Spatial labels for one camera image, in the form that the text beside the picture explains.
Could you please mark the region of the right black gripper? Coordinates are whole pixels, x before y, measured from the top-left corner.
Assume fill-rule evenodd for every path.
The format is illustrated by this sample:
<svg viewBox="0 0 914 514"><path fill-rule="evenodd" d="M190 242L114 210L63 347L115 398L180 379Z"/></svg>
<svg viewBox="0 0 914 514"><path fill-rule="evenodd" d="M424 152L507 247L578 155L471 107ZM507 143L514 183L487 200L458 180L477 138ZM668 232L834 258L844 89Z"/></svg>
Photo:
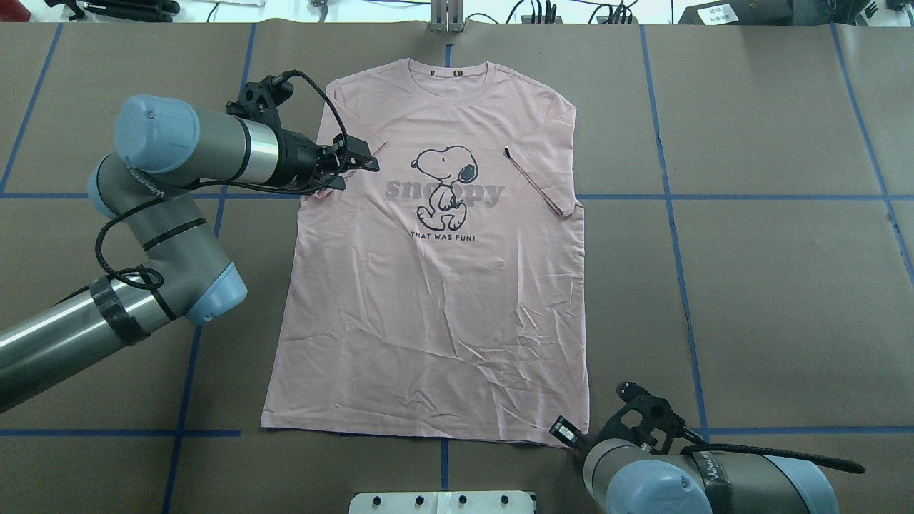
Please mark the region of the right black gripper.
<svg viewBox="0 0 914 514"><path fill-rule="evenodd" d="M586 433L582 435L580 429L564 416L558 416L549 427L549 433L562 445L575 450L575 465L584 465L590 452L601 443L613 442L621 445L630 445L630 441L622 433L611 430L609 433Z"/></svg>

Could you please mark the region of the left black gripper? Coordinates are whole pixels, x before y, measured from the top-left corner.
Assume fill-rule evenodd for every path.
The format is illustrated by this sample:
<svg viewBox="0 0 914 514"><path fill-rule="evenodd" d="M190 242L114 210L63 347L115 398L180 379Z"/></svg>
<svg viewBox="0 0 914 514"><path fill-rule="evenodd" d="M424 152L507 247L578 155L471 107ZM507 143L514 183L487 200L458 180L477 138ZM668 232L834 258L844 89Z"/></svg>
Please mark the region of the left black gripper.
<svg viewBox="0 0 914 514"><path fill-rule="evenodd" d="M297 131L278 133L278 186L286 189L316 188L328 176L328 188L345 190L350 171L379 172L368 143L359 138L334 138L332 146L320 146Z"/></svg>

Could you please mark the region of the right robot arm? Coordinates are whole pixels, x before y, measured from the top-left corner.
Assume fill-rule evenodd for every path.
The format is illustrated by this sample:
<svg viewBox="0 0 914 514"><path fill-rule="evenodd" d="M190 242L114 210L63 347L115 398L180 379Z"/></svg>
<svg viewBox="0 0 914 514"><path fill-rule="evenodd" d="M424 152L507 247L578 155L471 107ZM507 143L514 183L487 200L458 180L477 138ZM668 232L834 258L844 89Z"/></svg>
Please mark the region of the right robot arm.
<svg viewBox="0 0 914 514"><path fill-rule="evenodd" d="M604 513L838 513L818 455L744 445L653 455L615 437L589 443L564 417L551 435L583 455L582 482Z"/></svg>

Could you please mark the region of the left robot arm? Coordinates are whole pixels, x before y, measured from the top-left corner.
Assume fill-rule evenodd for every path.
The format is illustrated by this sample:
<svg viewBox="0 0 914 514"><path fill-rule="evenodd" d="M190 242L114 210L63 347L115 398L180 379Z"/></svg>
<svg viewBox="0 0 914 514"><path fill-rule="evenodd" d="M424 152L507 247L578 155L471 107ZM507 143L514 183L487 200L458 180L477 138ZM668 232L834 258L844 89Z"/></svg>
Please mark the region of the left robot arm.
<svg viewBox="0 0 914 514"><path fill-rule="evenodd" d="M378 171L345 127L328 144L284 129L288 94L248 85L225 113L146 94L124 102L115 150L87 193L108 218L94 253L101 277L2 332L2 410L19 406L180 318L203 326L247 286L192 192L235 186L306 196L345 188L343 174Z"/></svg>

